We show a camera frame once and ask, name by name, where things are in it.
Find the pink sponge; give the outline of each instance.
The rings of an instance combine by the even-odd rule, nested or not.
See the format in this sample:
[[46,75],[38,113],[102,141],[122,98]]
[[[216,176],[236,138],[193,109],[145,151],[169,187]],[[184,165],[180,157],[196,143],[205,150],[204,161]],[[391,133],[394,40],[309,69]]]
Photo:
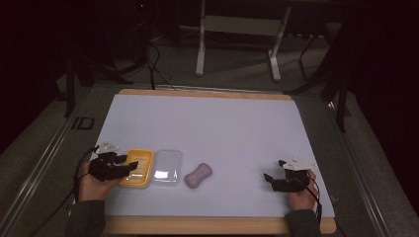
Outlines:
[[196,189],[204,179],[211,175],[212,168],[206,163],[201,163],[194,172],[185,176],[185,183],[189,188]]

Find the gray carpet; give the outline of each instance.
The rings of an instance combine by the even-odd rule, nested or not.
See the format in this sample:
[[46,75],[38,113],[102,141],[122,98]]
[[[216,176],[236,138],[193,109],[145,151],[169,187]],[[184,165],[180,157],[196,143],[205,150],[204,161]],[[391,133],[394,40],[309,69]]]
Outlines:
[[[219,36],[217,40],[209,41],[202,77],[195,75],[196,36],[185,37],[176,46],[156,42],[160,51],[156,68],[160,73],[155,72],[154,76],[156,82],[164,78],[177,89],[197,87],[280,93],[304,83],[295,60],[306,43],[303,39],[284,39],[278,57],[283,76],[281,82],[271,78],[266,54],[270,44],[260,41],[225,44],[220,42]],[[304,65],[308,74],[315,70],[326,50],[327,44],[318,39],[307,52]],[[151,48],[149,54],[151,60],[157,58],[155,49]],[[132,88],[149,87],[147,68],[129,73],[126,79],[135,81]],[[87,148],[96,145],[113,96],[120,88],[126,88],[100,75],[97,75],[97,81],[91,90],[78,87],[78,95],[86,96],[72,117],[63,117],[63,102],[51,103],[1,155],[0,213],[3,220],[26,177],[45,156],[45,151],[52,150],[44,177],[22,214],[17,216],[10,236],[29,236],[71,190],[71,177],[79,157]],[[171,86],[160,88],[171,89]],[[419,233],[418,217],[394,178],[355,96],[350,94],[348,97],[347,132],[341,133],[334,123],[333,111],[318,97],[320,90],[321,86],[294,99],[342,230],[347,236],[415,236]],[[66,124],[71,126],[76,117],[95,119],[95,124],[91,130],[63,129]],[[56,138],[56,132],[62,130],[65,130],[62,134],[65,138],[55,142],[59,146],[54,150],[50,142]],[[38,236],[62,236],[66,219],[65,206]],[[338,230],[329,236],[344,235]]]

